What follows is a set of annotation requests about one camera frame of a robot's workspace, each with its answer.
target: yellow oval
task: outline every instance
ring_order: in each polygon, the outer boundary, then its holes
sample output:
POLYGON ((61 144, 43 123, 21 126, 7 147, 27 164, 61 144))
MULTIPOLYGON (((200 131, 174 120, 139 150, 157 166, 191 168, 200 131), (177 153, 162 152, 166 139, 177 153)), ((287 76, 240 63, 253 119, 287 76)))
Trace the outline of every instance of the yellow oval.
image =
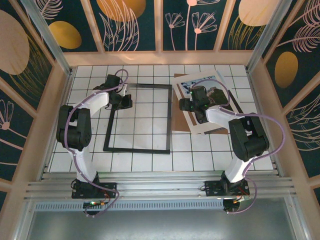
POLYGON ((275 82, 285 89, 295 79, 298 72, 298 59, 292 52, 285 51, 282 53, 275 64, 275 82))
POLYGON ((146 0, 97 0, 96 2, 108 18, 117 22, 132 20, 132 17, 126 13, 123 2, 128 12, 132 9, 136 18, 140 17, 146 9, 146 0))
POLYGON ((24 28, 0 10, 0 69, 11 75, 22 73, 29 61, 29 41, 24 28))
POLYGON ((78 30, 66 21, 55 21, 49 29, 59 46, 65 49, 76 49, 82 43, 78 30))
POLYGON ((279 0, 241 0, 239 18, 245 25, 266 25, 276 10, 279 0))

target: cable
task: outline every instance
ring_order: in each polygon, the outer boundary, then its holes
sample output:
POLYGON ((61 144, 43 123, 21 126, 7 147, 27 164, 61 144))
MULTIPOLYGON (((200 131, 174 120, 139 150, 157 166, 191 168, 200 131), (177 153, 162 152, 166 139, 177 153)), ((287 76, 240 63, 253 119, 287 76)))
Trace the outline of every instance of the cable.
POLYGON ((196 85, 198 85, 198 84, 200 84, 200 83, 206 82, 206 81, 213 81, 213 82, 216 82, 216 83, 220 84, 220 85, 225 89, 225 91, 226 91, 226 93, 227 93, 228 102, 225 103, 225 104, 221 104, 221 105, 219 106, 219 110, 221 110, 222 112, 224 112, 224 113, 226 113, 226 114, 230 114, 230 115, 232 115, 232 116, 239 116, 239 117, 258 117, 258 118, 268 119, 268 120, 273 121, 274 123, 276 123, 276 124, 280 127, 281 132, 282 132, 282 140, 281 140, 281 143, 280 143, 280 145, 279 145, 275 150, 273 150, 272 152, 269 152, 269 153, 266 154, 266 155, 261 155, 261 156, 258 156, 258 157, 256 157, 256 158, 252 159, 252 160, 250 161, 250 164, 248 164, 248 165, 246 166, 246 168, 243 170, 243 172, 242 172, 243 178, 244 178, 245 180, 249 180, 250 182, 252 182, 252 183, 253 183, 253 186, 254 186, 254 198, 253 198, 253 201, 251 202, 251 204, 250 204, 247 208, 245 208, 245 209, 243 209, 243 210, 235 211, 235 212, 228 212, 228 211, 227 211, 227 214, 229 214, 229 213, 230 213, 230 214, 240 214, 240 213, 243 213, 243 212, 247 211, 249 208, 251 208, 251 207, 254 205, 254 203, 256 202, 256 199, 257 199, 257 195, 258 195, 258 187, 257 187, 256 183, 255 183, 252 179, 246 177, 247 171, 249 170, 249 168, 251 167, 251 165, 252 165, 255 161, 257 161, 257 160, 259 160, 259 159, 262 159, 262 158, 265 158, 265 157, 268 157, 268 156, 271 156, 271 155, 276 154, 277 152, 280 151, 280 149, 284 146, 285 140, 286 140, 285 129, 284 129, 284 127, 281 125, 281 123, 280 123, 278 120, 276 120, 275 118, 273 118, 273 117, 270 117, 270 116, 267 116, 267 115, 263 115, 263 114, 256 114, 256 113, 236 113, 236 112, 229 111, 229 110, 223 108, 223 107, 226 107, 226 106, 228 106, 228 105, 230 104, 230 93, 229 93, 227 87, 226 87, 222 82, 220 82, 220 81, 218 81, 218 80, 216 80, 216 79, 212 79, 212 78, 211 78, 211 79, 203 79, 203 80, 200 80, 200 81, 198 81, 197 83, 195 83, 192 87, 194 87, 194 86, 196 86, 196 85))
POLYGON ((70 123, 71 117, 72 117, 72 115, 74 114, 74 112, 75 112, 80 106, 82 106, 85 102, 87 102, 88 100, 90 100, 91 98, 93 98, 94 96, 96 96, 97 94, 107 93, 107 92, 116 90, 116 89, 122 87, 122 86, 127 82, 128 78, 129 78, 129 73, 128 73, 127 70, 125 70, 125 69, 119 69, 118 71, 115 72, 114 75, 117 75, 120 71, 126 73, 125 80, 124 80, 122 83, 120 83, 118 86, 115 86, 115 87, 112 87, 112 88, 109 88, 109 89, 97 91, 97 92, 91 94, 90 96, 86 97, 82 102, 80 102, 78 105, 76 105, 76 106, 70 111, 69 116, 68 116, 68 118, 67 118, 67 120, 66 120, 66 124, 65 124, 65 130, 64 130, 64 145, 65 145, 65 148, 66 148, 69 152, 72 153, 75 168, 76 168, 76 170, 80 173, 81 177, 83 177, 84 180, 86 180, 89 184, 91 184, 92 186, 94 186, 94 187, 96 187, 96 188, 102 189, 102 190, 104 190, 104 191, 109 191, 109 192, 115 193, 115 199, 114 199, 110 204, 108 204, 108 206, 107 206, 104 210, 100 211, 100 212, 97 213, 96 215, 86 214, 87 217, 91 216, 92 218, 94 218, 95 216, 99 216, 99 215, 105 213, 105 212, 106 212, 109 208, 111 208, 112 205, 118 200, 120 193, 119 193, 117 190, 113 190, 113 189, 110 189, 110 188, 102 187, 102 186, 99 186, 99 185, 93 183, 92 181, 90 181, 90 180, 81 172, 81 170, 80 170, 80 168, 79 168, 79 165, 78 165, 78 163, 77 163, 76 152, 73 151, 72 149, 70 149, 70 148, 69 148, 69 145, 68 145, 68 128, 69 128, 69 123, 70 123))

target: flower illustration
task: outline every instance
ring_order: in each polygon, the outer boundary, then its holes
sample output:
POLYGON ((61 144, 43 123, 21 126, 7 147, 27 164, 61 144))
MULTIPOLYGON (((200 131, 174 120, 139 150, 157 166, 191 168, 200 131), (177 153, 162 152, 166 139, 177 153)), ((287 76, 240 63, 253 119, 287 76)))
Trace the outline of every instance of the flower illustration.
POLYGON ((172 34, 172 29, 179 28, 184 26, 186 23, 183 21, 183 17, 181 16, 181 13, 173 13, 172 15, 170 13, 165 14, 165 20, 169 25, 170 33, 171 33, 171 42, 173 46, 173 50, 175 51, 175 44, 174 44, 174 37, 172 34))
MULTIPOLYGON (((9 130, 10 132, 26 139, 27 138, 26 136, 23 136, 22 134, 14 131, 10 128, 10 121, 11 121, 12 116, 14 114, 14 108, 15 108, 15 106, 12 102, 8 101, 7 103, 5 103, 5 101, 3 99, 0 100, 0 130, 4 130, 4 131, 9 130)), ((8 142, 4 139, 0 138, 0 142, 7 144, 13 148, 23 150, 23 147, 17 146, 17 145, 15 145, 11 142, 8 142)))
POLYGON ((203 13, 199 18, 199 12, 193 13, 192 24, 195 32, 194 50, 197 50, 197 37, 198 34, 209 33, 217 30, 215 13, 203 13))
POLYGON ((188 50, 188 25, 189 25, 190 8, 196 5, 216 4, 218 2, 220 2, 220 0, 186 0, 186 3, 188 4, 188 12, 186 14, 186 25, 185 25, 185 50, 188 50))

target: vent grille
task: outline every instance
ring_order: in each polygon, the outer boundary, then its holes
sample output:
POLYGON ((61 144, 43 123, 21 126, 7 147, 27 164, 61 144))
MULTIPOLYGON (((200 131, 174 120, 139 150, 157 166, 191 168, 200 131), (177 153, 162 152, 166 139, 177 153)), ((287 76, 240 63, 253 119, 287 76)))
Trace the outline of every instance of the vent grille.
MULTIPOLYGON (((77 212, 83 211, 83 202, 39 202, 36 212, 77 212)), ((90 211, 100 211, 106 206, 94 206, 90 211)), ((155 200, 155 201, 120 201, 112 205, 110 211, 133 210, 188 210, 188 209, 223 209, 221 199, 209 200, 155 200)))

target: white tile floor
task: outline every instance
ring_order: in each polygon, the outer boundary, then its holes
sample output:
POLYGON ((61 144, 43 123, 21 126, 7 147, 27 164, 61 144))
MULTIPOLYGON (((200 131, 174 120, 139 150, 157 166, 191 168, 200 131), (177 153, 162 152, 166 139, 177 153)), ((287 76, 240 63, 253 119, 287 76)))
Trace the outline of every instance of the white tile floor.
MULTIPOLYGON (((110 65, 79 66, 68 104, 75 104, 105 82, 107 74, 124 68, 129 83, 170 84, 174 74, 218 70, 240 101, 245 113, 257 112, 244 66, 242 65, 110 65)), ((133 89, 133 108, 116 112, 109 146, 165 149, 167 133, 167 90, 133 89)), ((172 132, 170 155, 103 152, 110 110, 102 108, 91 119, 90 156, 99 172, 222 171, 231 162, 230 135, 191 135, 172 132)), ((252 171, 272 170, 270 158, 254 163, 252 171)), ((61 143, 55 144, 49 172, 75 172, 70 155, 61 143)))

